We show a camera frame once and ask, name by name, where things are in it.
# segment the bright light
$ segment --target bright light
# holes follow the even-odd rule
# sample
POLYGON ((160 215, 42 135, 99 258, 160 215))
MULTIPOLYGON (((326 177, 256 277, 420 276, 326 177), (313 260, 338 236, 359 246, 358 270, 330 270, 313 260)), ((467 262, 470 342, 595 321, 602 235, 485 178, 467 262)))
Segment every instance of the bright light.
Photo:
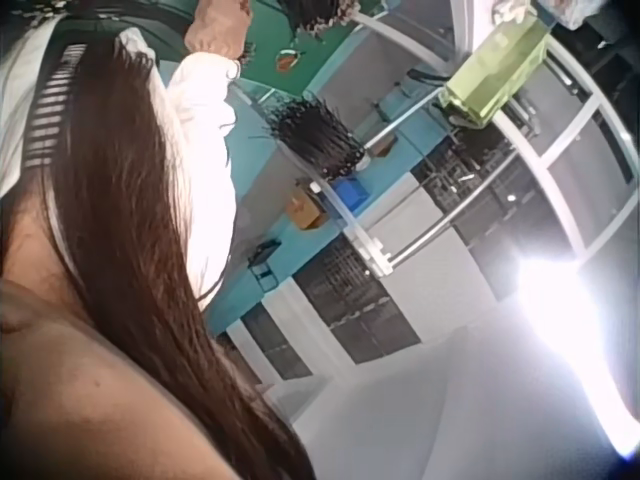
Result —
POLYGON ((616 451, 630 458, 640 423, 626 409, 603 354, 597 310, 574 264, 529 261, 520 274, 520 300, 538 335, 577 373, 616 451))

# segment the white sleeve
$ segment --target white sleeve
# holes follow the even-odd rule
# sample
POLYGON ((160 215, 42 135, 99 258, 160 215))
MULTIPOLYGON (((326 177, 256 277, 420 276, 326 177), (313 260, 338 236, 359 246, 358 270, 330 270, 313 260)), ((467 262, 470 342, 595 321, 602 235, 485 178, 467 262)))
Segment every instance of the white sleeve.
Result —
POLYGON ((231 248, 236 201, 224 137, 236 116, 225 99, 239 69, 221 56, 194 53, 182 61, 167 90, 184 139, 181 170, 191 197, 187 266, 196 297, 218 282, 231 248))

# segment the blue container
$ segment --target blue container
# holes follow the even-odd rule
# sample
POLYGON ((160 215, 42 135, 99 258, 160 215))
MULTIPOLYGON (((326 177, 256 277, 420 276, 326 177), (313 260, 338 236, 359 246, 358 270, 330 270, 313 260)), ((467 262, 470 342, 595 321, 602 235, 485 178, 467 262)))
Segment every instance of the blue container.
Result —
POLYGON ((331 183, 331 187, 351 212, 355 212, 369 198, 369 192, 355 177, 338 178, 331 183))

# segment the hand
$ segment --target hand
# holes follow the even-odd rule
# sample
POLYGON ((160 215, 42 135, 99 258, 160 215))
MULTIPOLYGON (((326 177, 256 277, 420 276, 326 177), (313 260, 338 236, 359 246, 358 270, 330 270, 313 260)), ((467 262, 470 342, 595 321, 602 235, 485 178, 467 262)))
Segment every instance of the hand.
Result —
POLYGON ((191 53, 238 60, 251 24, 249 0, 200 0, 184 43, 191 53))

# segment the person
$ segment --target person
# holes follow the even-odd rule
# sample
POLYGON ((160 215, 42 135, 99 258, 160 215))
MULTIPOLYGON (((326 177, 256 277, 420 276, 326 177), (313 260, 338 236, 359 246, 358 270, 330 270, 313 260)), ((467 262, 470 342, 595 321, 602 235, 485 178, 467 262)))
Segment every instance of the person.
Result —
POLYGON ((200 0, 167 88, 136 29, 50 61, 60 21, 0 69, 2 478, 315 478, 202 313, 233 233, 248 0, 200 0))

